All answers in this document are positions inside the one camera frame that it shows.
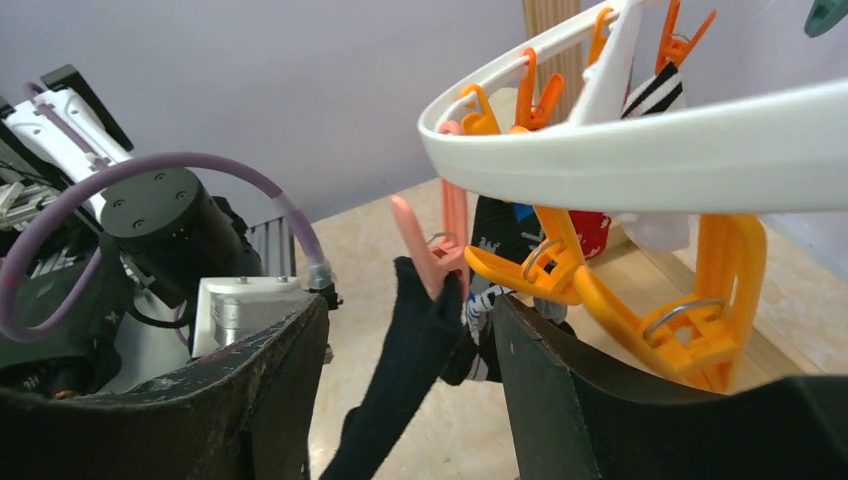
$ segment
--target orange clothespin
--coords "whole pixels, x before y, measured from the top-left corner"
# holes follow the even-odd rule
[[[545,128],[556,104],[565,90],[565,78],[555,73],[551,75],[548,84],[542,90],[539,103],[533,105],[533,93],[536,90],[536,51],[532,48],[524,50],[527,59],[527,75],[518,83],[518,99],[515,103],[515,125],[528,130]]]
[[[665,26],[663,26],[662,37],[660,37],[660,48],[657,53],[656,74],[662,71],[666,65],[673,63],[680,68],[686,57],[695,49],[701,37],[707,33],[710,24],[713,23],[716,17],[716,11],[713,10],[701,24],[701,28],[695,33],[691,40],[686,39],[682,35],[674,32],[674,27],[677,24],[677,15],[680,13],[680,0],[670,0],[668,2],[668,13],[665,16]]]
[[[609,40],[609,35],[604,35],[604,27],[608,27],[612,23],[612,19],[607,20],[606,17],[612,13],[612,7],[604,7],[598,13],[598,19],[595,20],[595,30],[592,32],[592,43],[589,45],[589,62],[587,66],[591,67],[601,58],[601,52]]]
[[[545,240],[521,265],[473,246],[465,248],[465,260],[478,275],[497,285],[557,303],[579,305],[581,299],[574,289],[573,277],[585,260],[568,211],[534,208]],[[551,262],[555,265],[548,273],[546,267]]]
[[[456,122],[448,121],[440,131],[457,135],[461,129]],[[445,277],[451,272],[459,275],[463,300],[468,298],[469,270],[464,258],[468,244],[468,199],[465,190],[442,179],[444,231],[435,234],[429,241],[424,240],[415,212],[406,200],[397,195],[392,195],[392,214],[430,298],[438,298],[444,288]]]
[[[574,273],[584,308],[658,374],[702,390],[731,387],[754,327],[766,234],[754,215],[702,215],[695,289],[637,316],[586,266]]]
[[[471,102],[468,107],[474,108],[477,103],[480,104],[481,112],[469,113],[462,119],[462,129],[466,135],[500,135],[501,129],[498,127],[498,119],[495,118],[495,112],[492,106],[489,105],[489,98],[486,97],[486,92],[480,85],[469,85],[462,90],[462,97],[474,92],[477,94],[477,102]]]

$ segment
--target floor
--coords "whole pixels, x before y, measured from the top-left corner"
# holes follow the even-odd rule
[[[432,185],[424,184],[402,192],[417,209],[424,231],[437,229],[440,212],[431,214],[425,208],[434,191]],[[367,234],[352,231],[366,224]],[[312,468],[318,474],[338,446],[345,414],[360,402],[370,380],[394,301],[392,259],[402,255],[404,247],[394,229],[388,199],[317,222],[315,228],[345,297],[342,308],[330,316],[335,359],[323,372],[310,435]],[[298,256],[297,265],[304,265],[302,254]],[[679,282],[669,280],[632,245],[614,249],[605,260],[597,267],[602,278],[637,313],[682,294]],[[568,320],[582,340],[641,366],[582,308],[573,308]],[[747,359],[737,389],[767,382],[772,378],[769,370]],[[468,382],[459,387],[435,385],[376,478],[513,480],[518,474],[501,386]]]

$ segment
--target white plastic hanger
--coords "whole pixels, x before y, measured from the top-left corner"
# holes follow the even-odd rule
[[[848,208],[848,81],[615,121],[641,13],[663,0],[608,0],[515,47],[439,96],[418,130],[438,174],[482,195],[627,212],[799,212]],[[439,135],[487,91],[587,39],[602,8],[621,16],[569,121],[525,135]]]

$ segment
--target wall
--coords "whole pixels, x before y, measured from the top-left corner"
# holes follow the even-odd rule
[[[599,2],[583,0],[583,8]],[[712,9],[718,16],[683,65],[690,106],[733,100],[848,76],[848,19],[810,39],[812,0],[683,0],[677,31],[691,36]],[[642,22],[634,80],[651,75],[665,6]],[[834,127],[834,135],[845,134]],[[764,220],[848,281],[848,212],[768,215]]]
[[[138,146],[229,156],[313,220],[435,176],[415,122],[520,43],[520,2],[29,0],[0,7],[0,95],[74,64]],[[250,222],[251,188],[203,174]]]

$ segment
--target purple hose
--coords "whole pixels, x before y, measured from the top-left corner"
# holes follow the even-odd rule
[[[17,318],[18,287],[41,244],[59,223],[91,196],[122,180],[152,170],[180,167],[202,168],[227,173],[254,185],[284,208],[291,208],[292,206],[291,200],[271,179],[247,165],[216,155],[164,153],[136,158],[102,170],[62,192],[50,206],[35,217],[35,220],[21,233],[6,254],[3,266],[0,267],[0,333],[18,343],[35,342],[50,337],[61,326],[63,318],[85,290],[99,267],[101,257],[100,252],[97,251],[89,261],[77,284],[71,289],[71,293],[50,318],[37,327],[28,328],[21,324]],[[325,259],[321,244],[318,243],[318,237],[303,212],[290,209],[283,213],[291,218],[292,232],[303,247],[309,263],[311,265],[323,264]]]
[[[97,152],[94,151],[94,148],[92,148],[90,143],[88,143],[84,138],[82,138],[82,136],[78,134],[77,131],[73,129],[73,127],[68,125],[67,122],[62,120],[62,117],[57,115],[56,112],[54,112],[49,105],[45,105],[44,103],[38,101],[38,96],[42,93],[44,93],[44,89],[39,87],[38,85],[32,82],[27,82],[24,84],[24,95],[26,95],[27,100],[32,103],[35,109],[38,110],[39,113],[44,115],[44,118],[50,120],[50,123],[56,125],[56,127],[61,130],[66,137],[68,137],[72,142],[74,142],[74,145],[76,145],[80,150],[82,150],[82,153],[89,153],[97,157]],[[99,157],[97,157],[94,161],[94,166],[98,170],[103,170],[107,167],[106,162],[104,162],[103,159]]]

